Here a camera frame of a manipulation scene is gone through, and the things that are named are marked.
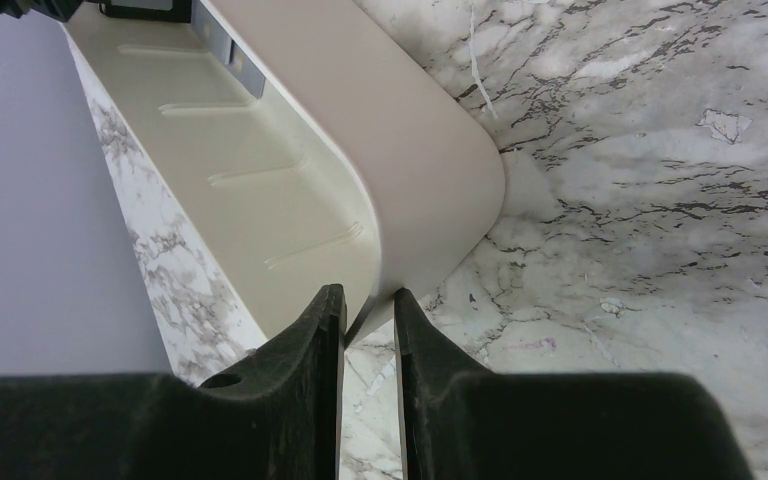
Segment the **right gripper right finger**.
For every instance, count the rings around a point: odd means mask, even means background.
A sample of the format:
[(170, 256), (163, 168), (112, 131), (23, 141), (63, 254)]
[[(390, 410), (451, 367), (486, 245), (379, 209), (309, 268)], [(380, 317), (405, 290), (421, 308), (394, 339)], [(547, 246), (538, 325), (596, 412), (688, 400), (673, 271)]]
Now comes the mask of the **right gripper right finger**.
[(675, 373), (501, 374), (394, 297), (408, 479), (748, 479), (718, 403)]

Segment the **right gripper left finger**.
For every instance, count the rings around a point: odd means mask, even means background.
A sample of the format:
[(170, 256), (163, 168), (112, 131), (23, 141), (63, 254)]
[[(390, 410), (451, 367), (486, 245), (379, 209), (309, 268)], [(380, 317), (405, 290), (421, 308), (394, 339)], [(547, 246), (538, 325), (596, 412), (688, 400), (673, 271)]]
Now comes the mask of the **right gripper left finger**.
[(335, 479), (346, 302), (193, 386), (170, 374), (0, 377), (0, 479)]

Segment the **white oblong plastic tray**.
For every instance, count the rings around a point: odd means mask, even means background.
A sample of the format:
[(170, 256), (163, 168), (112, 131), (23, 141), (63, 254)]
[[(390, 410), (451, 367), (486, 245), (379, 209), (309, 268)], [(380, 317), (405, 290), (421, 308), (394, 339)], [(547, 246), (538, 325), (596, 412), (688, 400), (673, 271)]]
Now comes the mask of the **white oblong plastic tray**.
[(357, 341), (495, 222), (492, 139), (355, 3), (189, 13), (87, 4), (65, 25), (164, 327), (266, 340), (339, 284)]

